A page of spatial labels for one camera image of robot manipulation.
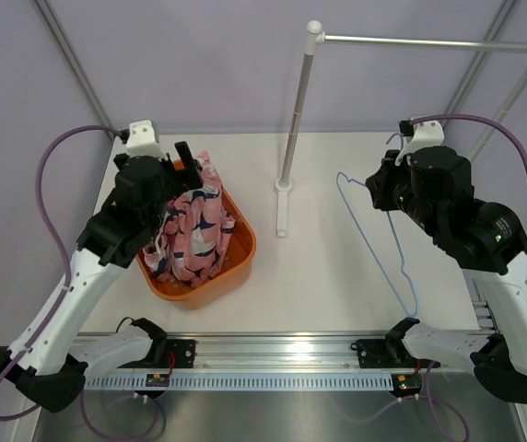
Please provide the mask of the pink shark print shorts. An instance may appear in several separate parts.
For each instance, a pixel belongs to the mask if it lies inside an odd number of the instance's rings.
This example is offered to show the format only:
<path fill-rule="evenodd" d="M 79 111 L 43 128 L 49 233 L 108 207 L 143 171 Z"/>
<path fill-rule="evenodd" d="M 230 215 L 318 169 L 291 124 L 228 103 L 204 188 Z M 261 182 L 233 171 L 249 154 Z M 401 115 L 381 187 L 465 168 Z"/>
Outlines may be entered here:
<path fill-rule="evenodd" d="M 223 204 L 223 181 L 208 153 L 196 160 L 202 186 L 169 203 L 158 237 L 142 252 L 152 278 L 191 288 L 221 271 L 236 223 Z"/>

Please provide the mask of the blue wire hanger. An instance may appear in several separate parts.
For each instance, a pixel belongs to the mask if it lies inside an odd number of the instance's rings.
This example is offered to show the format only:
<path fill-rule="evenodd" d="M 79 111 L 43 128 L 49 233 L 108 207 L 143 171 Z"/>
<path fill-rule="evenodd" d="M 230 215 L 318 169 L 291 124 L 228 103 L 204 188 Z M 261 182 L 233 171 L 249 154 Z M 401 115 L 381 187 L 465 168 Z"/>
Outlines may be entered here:
<path fill-rule="evenodd" d="M 420 296 L 390 212 L 372 207 L 369 186 L 344 170 L 335 175 L 335 186 L 370 259 L 369 271 L 385 284 L 406 317 L 418 318 Z"/>

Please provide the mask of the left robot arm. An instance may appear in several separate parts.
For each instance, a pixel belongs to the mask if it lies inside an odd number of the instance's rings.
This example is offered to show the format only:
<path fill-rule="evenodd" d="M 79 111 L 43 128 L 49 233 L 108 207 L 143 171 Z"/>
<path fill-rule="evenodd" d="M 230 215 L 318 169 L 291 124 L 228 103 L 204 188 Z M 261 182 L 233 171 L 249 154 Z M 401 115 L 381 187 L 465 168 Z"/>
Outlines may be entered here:
<path fill-rule="evenodd" d="M 147 319 L 89 346 L 74 340 L 104 293 L 160 237 L 170 202 L 202 187 L 187 143 L 175 149 L 179 168 L 169 157 L 115 157 L 114 187 L 77 239 L 64 278 L 20 337 L 0 346 L 0 377 L 48 412 L 65 409 L 93 378 L 130 363 L 158 366 L 167 356 L 168 334 Z"/>

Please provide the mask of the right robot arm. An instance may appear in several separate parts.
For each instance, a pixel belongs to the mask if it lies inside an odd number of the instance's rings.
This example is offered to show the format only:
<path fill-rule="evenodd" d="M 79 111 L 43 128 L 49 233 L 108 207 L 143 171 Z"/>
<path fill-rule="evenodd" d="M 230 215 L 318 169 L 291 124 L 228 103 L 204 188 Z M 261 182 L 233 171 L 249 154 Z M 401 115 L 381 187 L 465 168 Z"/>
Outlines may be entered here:
<path fill-rule="evenodd" d="M 365 184 L 374 208 L 403 212 L 455 260 L 496 326 L 472 337 L 405 318 L 385 336 L 387 357 L 460 369 L 498 399 L 527 404 L 527 235 L 518 216 L 475 198 L 470 161 L 444 145 L 388 150 Z"/>

